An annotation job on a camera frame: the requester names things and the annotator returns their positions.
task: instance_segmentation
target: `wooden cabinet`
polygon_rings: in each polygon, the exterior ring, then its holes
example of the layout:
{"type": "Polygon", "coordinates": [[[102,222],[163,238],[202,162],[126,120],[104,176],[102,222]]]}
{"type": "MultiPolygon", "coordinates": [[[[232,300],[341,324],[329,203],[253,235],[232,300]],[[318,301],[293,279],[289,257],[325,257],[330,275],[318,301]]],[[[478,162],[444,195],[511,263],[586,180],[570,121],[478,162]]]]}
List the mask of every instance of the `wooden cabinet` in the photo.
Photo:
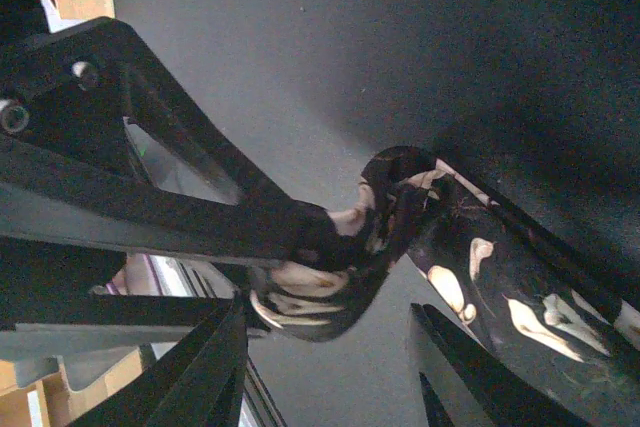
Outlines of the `wooden cabinet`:
{"type": "Polygon", "coordinates": [[[62,372],[19,389],[13,365],[0,361],[0,426],[63,427],[115,394],[141,373],[142,359],[140,351],[136,349],[80,392],[71,392],[67,388],[62,372]],[[38,420],[32,422],[32,415],[38,417],[40,423],[38,420]]]}

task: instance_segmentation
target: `patterned object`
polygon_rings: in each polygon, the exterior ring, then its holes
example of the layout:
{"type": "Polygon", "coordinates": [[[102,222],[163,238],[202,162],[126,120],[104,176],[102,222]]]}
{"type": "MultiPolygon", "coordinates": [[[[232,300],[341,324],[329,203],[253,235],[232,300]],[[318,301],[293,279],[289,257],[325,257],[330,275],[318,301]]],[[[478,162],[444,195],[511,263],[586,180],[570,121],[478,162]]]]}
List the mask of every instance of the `patterned object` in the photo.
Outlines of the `patterned object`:
{"type": "Polygon", "coordinates": [[[594,282],[577,253],[420,149],[378,154],[359,191],[346,212],[302,204],[309,220],[290,260],[254,275],[251,302],[265,322],[309,341],[339,336],[409,249],[464,328],[509,369],[590,423],[633,423],[640,314],[594,282]]]}

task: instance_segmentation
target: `gray wall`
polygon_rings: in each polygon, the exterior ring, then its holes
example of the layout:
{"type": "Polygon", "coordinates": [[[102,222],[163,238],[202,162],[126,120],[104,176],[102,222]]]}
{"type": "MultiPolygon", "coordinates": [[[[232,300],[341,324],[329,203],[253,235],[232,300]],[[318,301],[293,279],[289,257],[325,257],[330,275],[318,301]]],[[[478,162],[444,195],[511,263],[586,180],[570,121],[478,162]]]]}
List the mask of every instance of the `gray wall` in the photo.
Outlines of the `gray wall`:
{"type": "MultiPolygon", "coordinates": [[[[213,122],[292,196],[344,208],[374,152],[438,148],[603,272],[627,274],[620,289],[633,285],[628,275],[638,278],[634,0],[115,5],[213,122]]],[[[431,297],[407,261],[338,341],[274,336],[252,345],[290,424],[420,425],[405,324],[409,301],[431,297]]]]}

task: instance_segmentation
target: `bolt head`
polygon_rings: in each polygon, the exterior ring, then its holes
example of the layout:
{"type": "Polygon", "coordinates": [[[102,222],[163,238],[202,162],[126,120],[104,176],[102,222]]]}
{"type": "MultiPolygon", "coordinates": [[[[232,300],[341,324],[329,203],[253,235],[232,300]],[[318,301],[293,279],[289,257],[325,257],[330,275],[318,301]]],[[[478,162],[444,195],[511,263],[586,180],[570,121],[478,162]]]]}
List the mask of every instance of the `bolt head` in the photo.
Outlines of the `bolt head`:
{"type": "Polygon", "coordinates": [[[0,126],[9,134],[19,134],[29,125],[29,111],[15,99],[0,99],[0,126]]]}
{"type": "Polygon", "coordinates": [[[109,295],[109,289],[107,289],[104,285],[94,285],[89,289],[90,294],[94,295],[109,295]]]}
{"type": "Polygon", "coordinates": [[[98,85],[100,75],[98,69],[93,64],[85,61],[79,61],[73,64],[71,72],[78,81],[78,86],[84,90],[91,90],[98,85]]]}

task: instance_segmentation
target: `screw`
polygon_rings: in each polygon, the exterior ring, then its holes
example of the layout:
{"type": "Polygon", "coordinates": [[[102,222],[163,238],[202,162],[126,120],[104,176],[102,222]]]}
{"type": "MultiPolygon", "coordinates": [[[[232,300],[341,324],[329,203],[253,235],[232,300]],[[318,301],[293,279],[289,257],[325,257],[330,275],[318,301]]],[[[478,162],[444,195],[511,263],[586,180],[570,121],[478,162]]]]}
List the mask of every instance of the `screw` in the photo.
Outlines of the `screw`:
{"type": "Polygon", "coordinates": [[[10,134],[19,134],[29,125],[29,112],[15,99],[0,99],[0,125],[10,134]]]}
{"type": "Polygon", "coordinates": [[[71,72],[78,79],[78,85],[84,91],[93,89],[100,80],[98,69],[89,62],[76,62],[71,67],[71,72]]]}

